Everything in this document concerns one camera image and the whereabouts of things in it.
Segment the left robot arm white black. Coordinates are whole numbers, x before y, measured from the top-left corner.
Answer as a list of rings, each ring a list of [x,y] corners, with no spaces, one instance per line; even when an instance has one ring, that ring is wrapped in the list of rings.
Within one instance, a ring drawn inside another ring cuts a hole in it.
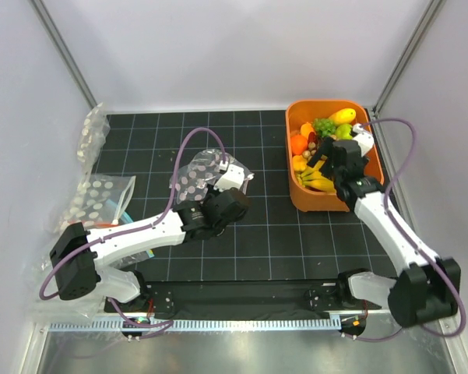
[[[119,270],[116,262],[146,250],[221,235],[227,225],[241,220],[248,208],[248,197],[231,188],[131,224],[91,231],[80,222],[70,224],[50,251],[53,269],[48,279],[55,281],[55,295],[62,301],[97,293],[140,312],[150,300],[143,277]]]

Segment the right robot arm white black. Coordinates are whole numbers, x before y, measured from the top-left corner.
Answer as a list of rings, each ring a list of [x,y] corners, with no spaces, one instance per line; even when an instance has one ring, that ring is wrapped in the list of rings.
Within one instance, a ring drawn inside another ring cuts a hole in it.
[[[396,278],[368,270],[339,275],[337,303],[352,309],[362,300],[387,308],[401,327],[412,327],[459,315],[466,317],[459,296],[461,269],[441,258],[416,235],[390,204],[383,185],[364,173],[368,162],[358,141],[328,138],[310,165],[325,157],[323,176],[333,181],[336,195],[369,228],[388,255]]]

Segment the brown longan cluster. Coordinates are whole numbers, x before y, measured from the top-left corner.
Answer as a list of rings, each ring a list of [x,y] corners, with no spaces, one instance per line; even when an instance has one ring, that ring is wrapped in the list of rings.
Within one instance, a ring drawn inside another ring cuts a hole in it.
[[[309,161],[315,154],[318,149],[318,144],[315,142],[310,142],[306,150],[303,151],[302,157]]]

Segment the green apple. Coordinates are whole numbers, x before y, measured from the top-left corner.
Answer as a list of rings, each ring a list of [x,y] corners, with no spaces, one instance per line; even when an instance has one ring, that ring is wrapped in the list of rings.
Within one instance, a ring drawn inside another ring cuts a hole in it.
[[[342,124],[336,128],[335,136],[338,140],[353,139],[353,126],[351,124]]]

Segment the pink dotted zip bag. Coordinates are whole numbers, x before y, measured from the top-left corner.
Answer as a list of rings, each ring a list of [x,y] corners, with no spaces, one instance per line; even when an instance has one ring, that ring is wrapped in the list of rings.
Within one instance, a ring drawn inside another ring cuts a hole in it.
[[[229,153],[208,149],[197,153],[185,166],[180,167],[170,179],[176,204],[185,201],[200,201],[208,192],[216,191],[214,185],[230,164],[244,168],[245,180],[240,191],[247,192],[254,173]]]

